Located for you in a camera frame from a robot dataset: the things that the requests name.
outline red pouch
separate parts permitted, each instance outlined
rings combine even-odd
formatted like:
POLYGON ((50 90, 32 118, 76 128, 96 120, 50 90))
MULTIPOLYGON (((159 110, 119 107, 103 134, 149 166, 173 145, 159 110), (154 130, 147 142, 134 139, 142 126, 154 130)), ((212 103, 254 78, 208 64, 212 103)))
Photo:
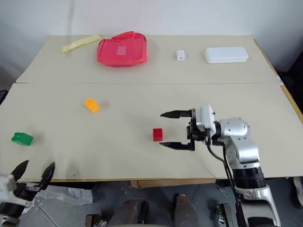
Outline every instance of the red pouch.
POLYGON ((109 66, 146 62, 146 38, 140 33, 125 32, 111 39, 103 39, 97 49, 97 60, 109 66))

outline red lego block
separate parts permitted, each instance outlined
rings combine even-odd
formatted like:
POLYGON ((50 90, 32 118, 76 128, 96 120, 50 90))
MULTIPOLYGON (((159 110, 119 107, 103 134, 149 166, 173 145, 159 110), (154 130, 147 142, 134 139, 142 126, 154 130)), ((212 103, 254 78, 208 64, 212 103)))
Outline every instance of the red lego block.
POLYGON ((152 135, 153 135, 153 141, 162 141, 163 140, 162 129, 153 129, 152 135))

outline lego block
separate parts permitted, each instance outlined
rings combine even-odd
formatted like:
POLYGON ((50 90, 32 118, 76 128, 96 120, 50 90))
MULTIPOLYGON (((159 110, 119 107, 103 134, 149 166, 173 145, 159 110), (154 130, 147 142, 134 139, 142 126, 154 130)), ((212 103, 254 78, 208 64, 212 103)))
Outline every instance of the lego block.
POLYGON ((93 113, 97 112, 100 107, 98 105, 98 103, 96 103, 93 99, 89 98, 88 100, 86 100, 84 102, 84 105, 93 113))
POLYGON ((33 138, 34 137, 27 135, 26 133, 15 132, 14 137, 11 138, 11 141, 20 145, 29 146, 33 141, 33 138))
POLYGON ((162 129, 153 129, 152 135, 153 135, 153 141, 162 141, 163 140, 162 129))

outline white box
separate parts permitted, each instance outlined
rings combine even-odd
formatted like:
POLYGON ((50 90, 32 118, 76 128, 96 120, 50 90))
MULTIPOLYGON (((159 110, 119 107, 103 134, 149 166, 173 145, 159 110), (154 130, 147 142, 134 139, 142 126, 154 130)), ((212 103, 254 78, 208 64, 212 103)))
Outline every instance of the white box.
POLYGON ((178 61, 185 60, 185 52, 184 52, 184 50, 178 50, 177 51, 177 60, 178 61))
POLYGON ((248 57, 243 47, 210 47, 205 50, 208 63, 246 62, 248 57))

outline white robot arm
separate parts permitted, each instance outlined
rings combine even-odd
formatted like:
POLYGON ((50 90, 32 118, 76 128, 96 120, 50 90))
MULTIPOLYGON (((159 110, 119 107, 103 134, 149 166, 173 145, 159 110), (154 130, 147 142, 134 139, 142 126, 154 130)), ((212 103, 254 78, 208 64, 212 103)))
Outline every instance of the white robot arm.
POLYGON ((51 163, 43 172, 41 182, 30 186, 18 182, 28 165, 28 160, 20 163, 11 174, 0 175, 0 227, 16 227, 24 208, 30 207, 36 194, 45 190, 55 170, 51 163))
POLYGON ((195 150, 195 141, 204 141, 210 153, 222 161, 236 199, 238 224, 241 227, 281 226, 270 188, 265 183, 257 145, 250 137, 250 126, 241 118, 215 121, 210 105, 188 111, 171 111, 161 116, 191 117, 187 126, 188 144, 162 142, 173 149, 195 150), (211 149, 223 146, 224 159, 211 149))

